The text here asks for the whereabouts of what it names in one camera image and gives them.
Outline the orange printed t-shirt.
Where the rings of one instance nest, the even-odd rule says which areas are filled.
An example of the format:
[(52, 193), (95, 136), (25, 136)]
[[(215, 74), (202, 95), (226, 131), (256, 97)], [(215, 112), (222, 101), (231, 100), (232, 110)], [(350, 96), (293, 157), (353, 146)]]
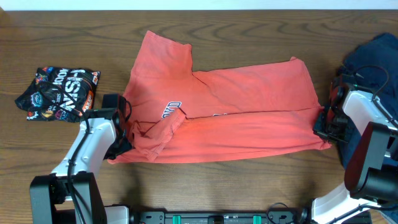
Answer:
[(199, 163), (277, 156), (330, 144), (304, 62), (194, 71), (192, 47), (147, 32), (124, 97), (133, 148), (118, 163)]

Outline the navy blue garment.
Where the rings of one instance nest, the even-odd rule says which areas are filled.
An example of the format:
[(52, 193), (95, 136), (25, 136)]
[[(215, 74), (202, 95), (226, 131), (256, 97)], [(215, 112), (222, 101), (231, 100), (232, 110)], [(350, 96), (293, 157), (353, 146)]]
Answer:
[(397, 129), (397, 37), (380, 34), (349, 53), (333, 86), (344, 88), (333, 107), (348, 117), (347, 143), (338, 145), (341, 163), (347, 167), (370, 121)]

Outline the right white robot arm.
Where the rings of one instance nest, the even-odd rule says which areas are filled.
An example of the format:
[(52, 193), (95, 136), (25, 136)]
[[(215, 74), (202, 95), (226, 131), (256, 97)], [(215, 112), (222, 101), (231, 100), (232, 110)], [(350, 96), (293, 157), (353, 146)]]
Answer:
[(349, 144), (350, 124), (360, 134), (345, 168), (342, 184), (311, 202), (307, 223), (343, 223), (366, 210), (397, 211), (397, 121), (380, 104), (376, 92), (352, 75), (331, 83), (329, 103), (313, 132), (327, 141)]

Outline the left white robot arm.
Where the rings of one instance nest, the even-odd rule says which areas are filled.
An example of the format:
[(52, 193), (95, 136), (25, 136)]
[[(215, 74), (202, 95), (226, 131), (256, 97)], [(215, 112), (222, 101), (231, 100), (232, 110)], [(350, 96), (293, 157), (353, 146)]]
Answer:
[(105, 206), (96, 183), (104, 160), (131, 149), (125, 107), (88, 110), (65, 158), (30, 184), (34, 223), (129, 223), (125, 205)]

